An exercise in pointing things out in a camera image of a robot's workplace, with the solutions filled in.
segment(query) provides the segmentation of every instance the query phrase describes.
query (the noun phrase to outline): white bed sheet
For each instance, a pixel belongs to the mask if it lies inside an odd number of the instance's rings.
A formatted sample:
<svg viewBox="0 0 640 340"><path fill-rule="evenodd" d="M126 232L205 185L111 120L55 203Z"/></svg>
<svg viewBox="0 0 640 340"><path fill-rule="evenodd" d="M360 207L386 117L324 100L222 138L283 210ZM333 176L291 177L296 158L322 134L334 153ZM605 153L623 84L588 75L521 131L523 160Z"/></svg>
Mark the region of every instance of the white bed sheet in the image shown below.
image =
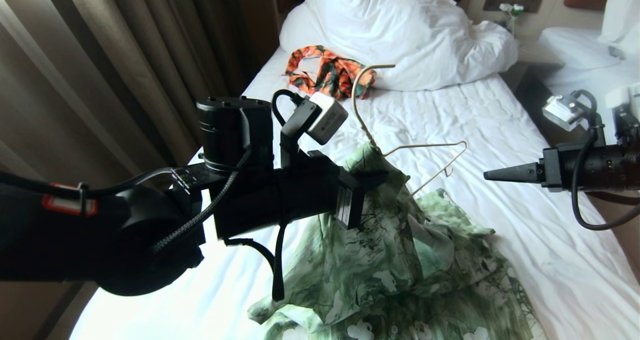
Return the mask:
<svg viewBox="0 0 640 340"><path fill-rule="evenodd" d="M570 41L576 36L571 33L579 32L587 41ZM599 32L591 29L553 28L553 31L543 31L538 44L553 53L578 53L580 55L592 53L594 44L602 47L601 51L608 51L607 46L598 43ZM577 69L571 64L565 64L560 69L537 69L537 75L542 83L555 95L569 94L575 90L586 90L592 93L598 101L598 112L605 125L604 133L607 144L617 143L613 113L606 110L606 95L622 86L629 86L640 82L640 63L638 58L612 62L611 66L594 69Z"/></svg>
<svg viewBox="0 0 640 340"><path fill-rule="evenodd" d="M287 60L288 54L278 50L245 95L268 99L286 88L281 73ZM281 103L283 112L292 109L288 101ZM353 113L350 103L343 105ZM473 221L497 231L493 242L513 263L549 338L640 337L640 287L612 232L578 226L566 193L483 179L483 171L537 160L547 146L498 76L434 92L373 90L358 109L383 151L401 144L468 141L452 176L440 176L429 188L444 188ZM326 146L306 136L301 146L320 149L340 164L365 141L350 116ZM411 175L408 186L414 189L453 151L402 150L390 161ZM585 219L603 223L587 198L580 200ZM300 220L287 227L285 266L306 224ZM71 337L259 338L262 329L246 312L270 295L269 265L253 249L226 248L216 241L213 221L205 230L208 242L201 247L205 260L199 267L144 296L119 297L99 289ZM277 228L267 228L249 236L273 249L276 234Z"/></svg>

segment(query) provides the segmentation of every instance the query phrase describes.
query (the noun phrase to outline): bed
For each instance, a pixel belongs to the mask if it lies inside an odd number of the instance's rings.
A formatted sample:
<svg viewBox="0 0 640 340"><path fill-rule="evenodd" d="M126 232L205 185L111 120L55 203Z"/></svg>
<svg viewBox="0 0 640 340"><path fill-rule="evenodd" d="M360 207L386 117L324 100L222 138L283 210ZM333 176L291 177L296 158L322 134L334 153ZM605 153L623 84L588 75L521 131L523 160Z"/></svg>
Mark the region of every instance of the bed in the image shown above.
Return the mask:
<svg viewBox="0 0 640 340"><path fill-rule="evenodd" d="M290 53L275 51L244 92L267 100L290 88L282 76ZM573 218L569 194L539 185L489 182L483 171L536 161L544 138L498 75L438 91L371 89L358 109L383 151L407 143L467 141L468 150L450 177L439 176L418 194L445 189L471 220L496 230L493 244L510 260L548 338L638 338L640 286L611 231L588 231ZM349 119L325 146L309 137L303 150L321 150L342 164L366 141L350 102ZM282 102L282 112L292 105ZM279 126L274 126L278 139ZM448 162L454 150L402 150L389 160L411 176L416 189ZM200 160L194 157L192 163ZM279 166L276 152L275 166ZM207 193L203 193L206 206ZM586 221L603 223L584 195ZM287 228L283 264L308 224ZM272 272L258 252L215 241L215 224L204 224L205 260L171 285L137 297L99 289L78 320L72 338L260 338L263 328L247 318L251 304L270 294ZM249 233L274 248L277 228Z"/></svg>

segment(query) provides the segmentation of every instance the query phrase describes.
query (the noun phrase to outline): power outlet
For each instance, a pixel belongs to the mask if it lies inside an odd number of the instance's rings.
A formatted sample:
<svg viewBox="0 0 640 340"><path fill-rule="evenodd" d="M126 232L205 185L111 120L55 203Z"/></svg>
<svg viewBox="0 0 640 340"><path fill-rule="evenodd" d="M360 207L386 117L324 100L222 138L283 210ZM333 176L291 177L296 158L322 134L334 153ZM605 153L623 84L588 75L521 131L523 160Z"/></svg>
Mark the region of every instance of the power outlet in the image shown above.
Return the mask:
<svg viewBox="0 0 640 340"><path fill-rule="evenodd" d="M540 9L542 0L486 0L482 9L484 11L500 11L501 3L509 3L510 5L517 3L518 5L524 6L523 12L535 14Z"/></svg>

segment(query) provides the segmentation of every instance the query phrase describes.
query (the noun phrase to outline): orange patterned cloth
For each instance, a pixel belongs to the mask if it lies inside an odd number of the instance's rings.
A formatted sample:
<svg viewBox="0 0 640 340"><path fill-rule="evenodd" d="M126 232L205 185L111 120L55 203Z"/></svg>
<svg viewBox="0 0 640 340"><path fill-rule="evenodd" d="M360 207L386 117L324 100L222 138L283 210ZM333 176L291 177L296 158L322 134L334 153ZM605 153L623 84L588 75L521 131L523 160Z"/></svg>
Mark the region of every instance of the orange patterned cloth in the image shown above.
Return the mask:
<svg viewBox="0 0 640 340"><path fill-rule="evenodd" d="M318 76L314 82L304 71L297 73L297 68L302 59L320 58ZM309 94L318 91L332 96L336 100L350 98L352 87L358 73L365 66L356 60L344 59L335 53L325 49L323 46L307 46L295 50L286 65L285 75L288 75L288 82L295 87ZM374 83L375 71L368 71L359 80L356 86L356 96L366 98L366 91Z"/></svg>

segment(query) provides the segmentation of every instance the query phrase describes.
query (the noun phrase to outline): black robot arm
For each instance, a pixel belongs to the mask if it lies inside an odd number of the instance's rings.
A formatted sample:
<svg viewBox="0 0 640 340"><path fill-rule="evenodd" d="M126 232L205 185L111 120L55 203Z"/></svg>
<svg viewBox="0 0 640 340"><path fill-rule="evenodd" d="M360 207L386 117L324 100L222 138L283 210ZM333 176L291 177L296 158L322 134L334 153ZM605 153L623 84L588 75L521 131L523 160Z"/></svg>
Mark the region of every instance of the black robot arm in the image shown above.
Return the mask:
<svg viewBox="0 0 640 340"><path fill-rule="evenodd" d="M205 139L201 164L151 171L99 190L0 173L0 280L93 280L115 294L152 292L202 261L202 223L213 215L218 239L265 256L274 270L273 298L284 298L286 225L341 204L349 211L337 211L338 220L349 229L359 226L365 192L387 174L356 178L319 151L301 151L297 141L311 125L322 119L324 132L316 128L314 135L327 138L333 133L325 128L335 131L346 115L289 91L281 94L297 108L283 123L280 169L274 169L270 103L221 98L197 104ZM331 116L323 117L327 112ZM173 176L171 189L140 185L162 173ZM202 190L210 191L212 201L201 211ZM251 239L233 238L275 224L281 229L274 254Z"/></svg>
<svg viewBox="0 0 640 340"><path fill-rule="evenodd" d="M578 101L580 96L589 101L590 107ZM567 96L552 96L544 108L544 115L565 130L571 130L578 121L586 118L588 128L582 139L544 149L538 162L487 171L484 178L539 183L551 192L568 190L572 194L576 220L589 230L608 230L634 219L640 214L638 199L603 192L640 189L640 124L629 105L616 107L613 112L618 143L607 145L597 101L591 93L580 90ZM579 191L635 207L612 223L589 224L580 213Z"/></svg>

